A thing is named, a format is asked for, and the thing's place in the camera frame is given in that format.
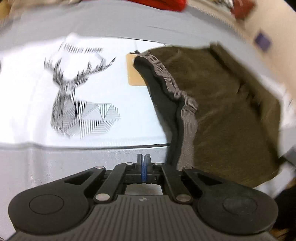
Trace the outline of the dark red patterned cushion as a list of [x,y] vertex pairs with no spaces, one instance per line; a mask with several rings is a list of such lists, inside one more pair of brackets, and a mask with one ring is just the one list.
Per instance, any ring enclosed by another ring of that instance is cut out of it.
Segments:
[[231,13],[234,15],[236,20],[244,20],[255,7],[256,3],[254,1],[234,0]]

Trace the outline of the purple box by wall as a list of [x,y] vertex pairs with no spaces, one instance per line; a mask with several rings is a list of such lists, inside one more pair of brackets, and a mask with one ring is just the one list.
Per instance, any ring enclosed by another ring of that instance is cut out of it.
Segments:
[[256,35],[254,42],[263,52],[268,51],[271,46],[271,39],[263,32]]

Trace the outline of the red folded blanket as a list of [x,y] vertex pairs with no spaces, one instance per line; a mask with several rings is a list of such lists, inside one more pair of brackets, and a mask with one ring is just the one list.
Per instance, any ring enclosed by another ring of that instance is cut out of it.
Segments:
[[186,0],[129,0],[131,2],[167,11],[183,11]]

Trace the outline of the dark olive corduroy pants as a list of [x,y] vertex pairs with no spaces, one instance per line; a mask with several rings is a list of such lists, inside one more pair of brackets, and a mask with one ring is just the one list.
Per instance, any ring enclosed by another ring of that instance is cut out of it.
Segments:
[[133,65],[171,131],[170,165],[249,187],[278,174],[280,103],[221,45],[150,49]]

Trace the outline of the grey white printed bed sheet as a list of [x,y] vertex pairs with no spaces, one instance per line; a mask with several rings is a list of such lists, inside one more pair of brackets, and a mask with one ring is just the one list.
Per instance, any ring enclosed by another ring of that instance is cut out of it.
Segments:
[[[187,7],[162,11],[128,1],[87,1],[37,9],[1,29],[1,240],[273,240],[269,231],[226,234],[192,206],[144,180],[144,156],[168,164],[171,131],[154,106],[135,57],[161,47],[221,45],[279,101],[280,169],[256,187],[278,206],[273,227],[295,239],[295,128],[289,95],[231,25]],[[107,171],[143,156],[141,182],[93,206],[61,233],[15,229],[19,193],[88,169]]]

